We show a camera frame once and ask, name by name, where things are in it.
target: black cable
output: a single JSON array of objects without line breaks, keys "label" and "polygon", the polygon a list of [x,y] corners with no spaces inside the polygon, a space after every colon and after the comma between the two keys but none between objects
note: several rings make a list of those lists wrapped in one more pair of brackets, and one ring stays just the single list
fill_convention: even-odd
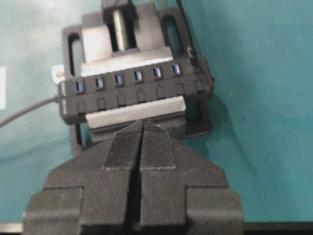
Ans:
[{"label": "black cable", "polygon": [[190,31],[190,27],[189,27],[189,24],[188,24],[188,21],[187,21],[187,17],[186,17],[186,13],[184,11],[184,7],[181,3],[181,0],[176,0],[177,2],[177,5],[179,7],[179,10],[182,14],[182,17],[184,19],[184,22],[185,22],[185,25],[187,27],[187,33],[188,33],[188,36],[189,36],[189,40],[190,40],[190,47],[188,48],[188,56],[189,58],[191,59],[191,62],[193,64],[194,67],[199,67],[198,65],[198,60],[197,60],[197,51],[194,47],[194,41],[192,39],[192,35],[191,35],[191,31]]},{"label": "black cable", "polygon": [[38,109],[38,108],[40,108],[40,107],[42,107],[42,106],[44,106],[46,104],[49,104],[49,103],[52,103],[52,102],[57,102],[57,101],[58,101],[57,97],[53,97],[53,98],[45,99],[45,100],[43,100],[43,101],[41,101],[41,102],[39,102],[37,104],[34,104],[32,106],[29,106],[28,108],[23,109],[23,110],[15,113],[14,115],[8,117],[7,119],[1,121],[0,122],[0,128],[5,126],[8,123],[14,121],[15,119],[17,119],[17,118],[19,118],[19,117],[21,117],[21,116],[23,116],[23,115],[25,115],[25,114],[35,110],[35,109]]},{"label": "black cable", "polygon": [[183,19],[185,21],[185,25],[187,27],[188,36],[190,38],[190,46],[194,47],[194,41],[193,41],[192,36],[191,36],[191,31],[190,31],[190,27],[188,25],[188,21],[187,21],[186,13],[184,11],[184,7],[183,7],[183,5],[181,3],[181,0],[176,0],[176,2],[177,2],[177,5],[179,7],[179,10],[180,10],[180,12],[182,14],[182,17],[183,17]]}]

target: black button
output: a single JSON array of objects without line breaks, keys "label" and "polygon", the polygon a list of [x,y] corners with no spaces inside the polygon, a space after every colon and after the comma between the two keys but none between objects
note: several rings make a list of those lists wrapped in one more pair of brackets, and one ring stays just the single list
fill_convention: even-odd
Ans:
[{"label": "black button", "polygon": [[144,103],[146,102],[146,94],[144,91],[137,92],[137,99],[138,103]]},{"label": "black button", "polygon": [[126,106],[126,98],[123,94],[117,96],[117,102],[119,107]]},{"label": "black button", "polygon": [[103,110],[107,109],[106,100],[104,98],[98,99],[97,103],[98,103],[98,110],[99,111],[103,111]]},{"label": "black button", "polygon": [[165,98],[165,90],[163,87],[159,87],[156,89],[156,94],[157,94],[157,97],[159,99],[164,99]]},{"label": "black button", "polygon": [[184,95],[185,94],[185,89],[184,89],[184,85],[179,83],[176,85],[176,91],[178,95]]},{"label": "black button", "polygon": [[204,92],[204,86],[201,81],[196,81],[196,88],[197,88],[198,93]]},{"label": "black button", "polygon": [[84,101],[80,101],[77,104],[77,111],[79,115],[86,114],[86,103]]}]

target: teal mat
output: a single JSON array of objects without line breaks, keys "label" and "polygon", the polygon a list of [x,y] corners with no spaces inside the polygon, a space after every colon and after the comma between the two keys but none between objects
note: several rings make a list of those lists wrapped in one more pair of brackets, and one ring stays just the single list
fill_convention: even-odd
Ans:
[{"label": "teal mat", "polygon": [[[313,1],[183,3],[216,77],[213,133],[184,143],[225,169],[246,221],[312,221]],[[3,119],[56,93],[50,74],[62,63],[61,29],[99,11],[100,0],[1,0],[0,9]],[[0,222],[21,221],[48,171],[71,157],[57,105],[0,129],[0,149]]]}]

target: blue usb port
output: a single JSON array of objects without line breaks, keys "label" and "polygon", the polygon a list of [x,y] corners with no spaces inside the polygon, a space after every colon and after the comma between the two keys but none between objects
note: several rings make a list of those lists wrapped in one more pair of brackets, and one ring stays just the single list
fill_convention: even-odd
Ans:
[{"label": "blue usb port", "polygon": [[103,79],[102,79],[102,77],[97,77],[97,78],[96,78],[96,87],[97,87],[98,90],[104,88],[104,84],[103,84]]},{"label": "blue usb port", "polygon": [[123,86],[123,76],[121,74],[115,75],[115,82],[117,86]]},{"label": "blue usb port", "polygon": [[77,81],[76,82],[76,90],[78,93],[83,93],[84,92],[84,82],[83,81]]},{"label": "blue usb port", "polygon": [[180,75],[180,67],[178,64],[173,64],[173,71],[175,75]]},{"label": "blue usb port", "polygon": [[137,82],[137,83],[142,82],[142,74],[141,74],[141,72],[137,70],[137,71],[135,71],[134,73],[135,73],[136,82]]},{"label": "blue usb port", "polygon": [[153,73],[156,77],[156,79],[162,78],[162,72],[160,68],[154,68]]}]

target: white paper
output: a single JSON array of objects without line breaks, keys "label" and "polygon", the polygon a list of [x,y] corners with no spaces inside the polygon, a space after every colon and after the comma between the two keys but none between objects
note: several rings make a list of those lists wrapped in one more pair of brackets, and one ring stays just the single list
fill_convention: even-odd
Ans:
[{"label": "white paper", "polygon": [[6,108],[6,67],[0,67],[0,110]]},{"label": "white paper", "polygon": [[64,65],[54,65],[51,68],[52,81],[58,85],[60,82],[65,80],[64,77]]}]

